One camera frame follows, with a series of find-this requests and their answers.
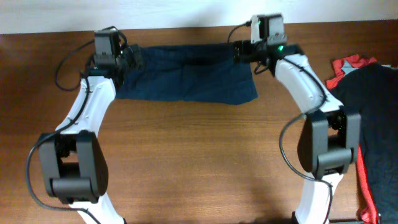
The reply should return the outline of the navy blue shorts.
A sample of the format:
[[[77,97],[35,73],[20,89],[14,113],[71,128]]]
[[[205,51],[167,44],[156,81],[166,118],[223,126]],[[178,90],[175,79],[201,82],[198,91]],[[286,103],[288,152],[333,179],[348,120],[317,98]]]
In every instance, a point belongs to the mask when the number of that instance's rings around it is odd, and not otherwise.
[[[234,62],[230,44],[144,47],[141,54],[143,67],[126,72],[117,99],[240,105],[258,97],[251,66]]]

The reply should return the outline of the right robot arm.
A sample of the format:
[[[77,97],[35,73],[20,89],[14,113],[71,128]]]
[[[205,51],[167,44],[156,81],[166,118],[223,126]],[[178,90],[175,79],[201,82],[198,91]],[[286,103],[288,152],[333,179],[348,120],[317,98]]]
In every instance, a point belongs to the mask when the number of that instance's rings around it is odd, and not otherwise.
[[[300,114],[280,132],[279,149],[287,166],[304,179],[291,223],[329,223],[333,196],[351,164],[358,158],[361,116],[336,99],[310,66],[297,45],[289,45],[281,14],[255,14],[245,22],[249,40],[233,43],[236,63],[256,62],[289,91]],[[287,129],[303,119],[297,154],[303,171],[288,160],[283,139]]]

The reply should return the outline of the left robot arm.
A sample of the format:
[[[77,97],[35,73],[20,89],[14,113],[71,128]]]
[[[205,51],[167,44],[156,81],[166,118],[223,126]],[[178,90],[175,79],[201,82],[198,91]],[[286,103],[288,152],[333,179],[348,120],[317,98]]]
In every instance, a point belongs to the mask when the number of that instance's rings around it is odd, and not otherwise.
[[[140,47],[128,45],[117,28],[97,30],[94,35],[95,52],[80,75],[80,91],[70,111],[54,132],[39,137],[28,155],[39,153],[45,190],[63,206],[40,201],[31,185],[28,164],[25,179],[32,198],[43,208],[78,212],[85,223],[125,223],[107,194],[108,166],[98,133],[126,72],[144,63]]]

